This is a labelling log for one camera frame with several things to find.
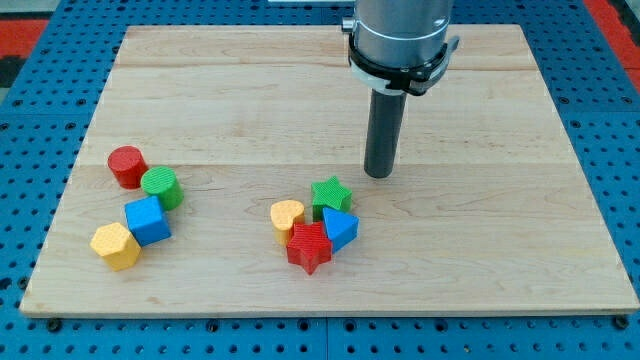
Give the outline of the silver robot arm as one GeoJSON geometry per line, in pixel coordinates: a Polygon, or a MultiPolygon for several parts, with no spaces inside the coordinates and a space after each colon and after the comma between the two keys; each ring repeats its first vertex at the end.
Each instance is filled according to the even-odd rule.
{"type": "Polygon", "coordinates": [[[447,38],[453,0],[357,0],[345,18],[352,74],[371,89],[364,170],[393,170],[406,98],[423,96],[445,74],[459,38],[447,38]]]}

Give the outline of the black clamp ring mount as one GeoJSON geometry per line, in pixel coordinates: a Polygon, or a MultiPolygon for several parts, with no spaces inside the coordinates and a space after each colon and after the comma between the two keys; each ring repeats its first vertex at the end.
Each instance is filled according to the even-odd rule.
{"type": "Polygon", "coordinates": [[[433,58],[422,65],[393,68],[367,59],[356,49],[354,36],[350,35],[348,61],[351,72],[357,79],[383,95],[398,96],[407,93],[422,96],[444,76],[459,41],[459,36],[451,37],[433,58]]]}

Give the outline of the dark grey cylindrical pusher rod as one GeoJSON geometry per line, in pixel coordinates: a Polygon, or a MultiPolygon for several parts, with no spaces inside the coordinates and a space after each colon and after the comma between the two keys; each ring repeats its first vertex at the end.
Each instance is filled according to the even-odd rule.
{"type": "Polygon", "coordinates": [[[393,171],[406,97],[371,92],[364,170],[372,178],[386,178],[393,171]]]}

